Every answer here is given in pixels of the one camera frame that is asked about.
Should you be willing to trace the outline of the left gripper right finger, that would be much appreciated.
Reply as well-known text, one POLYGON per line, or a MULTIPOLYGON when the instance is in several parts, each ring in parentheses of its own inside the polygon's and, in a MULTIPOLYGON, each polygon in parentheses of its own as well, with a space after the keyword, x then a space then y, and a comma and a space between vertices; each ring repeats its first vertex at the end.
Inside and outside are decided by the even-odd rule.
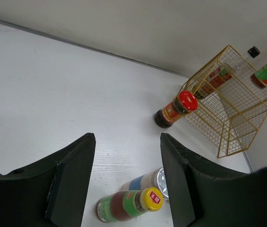
POLYGON ((223 167, 160 136, 173 225, 267 227, 267 167, 251 174, 223 167))

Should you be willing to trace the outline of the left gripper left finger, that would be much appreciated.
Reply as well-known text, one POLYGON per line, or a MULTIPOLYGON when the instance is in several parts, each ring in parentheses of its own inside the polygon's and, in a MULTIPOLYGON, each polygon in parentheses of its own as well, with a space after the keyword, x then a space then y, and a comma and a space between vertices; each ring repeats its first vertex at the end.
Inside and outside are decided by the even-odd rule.
POLYGON ((79 227, 96 139, 87 133, 65 148, 0 174, 0 227, 79 227))

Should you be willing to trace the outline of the yellow-cap sauce bottle front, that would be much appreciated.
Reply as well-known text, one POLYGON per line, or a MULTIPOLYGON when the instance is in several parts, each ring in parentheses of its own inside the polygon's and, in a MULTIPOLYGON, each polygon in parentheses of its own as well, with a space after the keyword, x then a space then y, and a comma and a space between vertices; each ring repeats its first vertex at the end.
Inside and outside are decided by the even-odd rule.
POLYGON ((118 191, 101 198, 96 204, 96 214, 104 223, 128 221, 147 212, 159 211, 164 199, 159 189, 118 191))

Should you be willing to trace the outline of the tall black-cap glass bottle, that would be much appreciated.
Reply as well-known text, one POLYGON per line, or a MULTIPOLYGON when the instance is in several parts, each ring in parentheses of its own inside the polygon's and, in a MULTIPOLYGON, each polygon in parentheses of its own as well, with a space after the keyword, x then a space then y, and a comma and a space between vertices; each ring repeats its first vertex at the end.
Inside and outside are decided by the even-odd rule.
POLYGON ((198 100, 209 96, 215 92, 218 87, 230 80, 234 74, 237 76, 240 75, 240 71, 246 65, 245 61, 252 60, 259 55, 260 50, 256 46, 253 46, 240 57, 223 61, 218 68, 207 76, 205 82, 195 91, 194 96, 198 100))

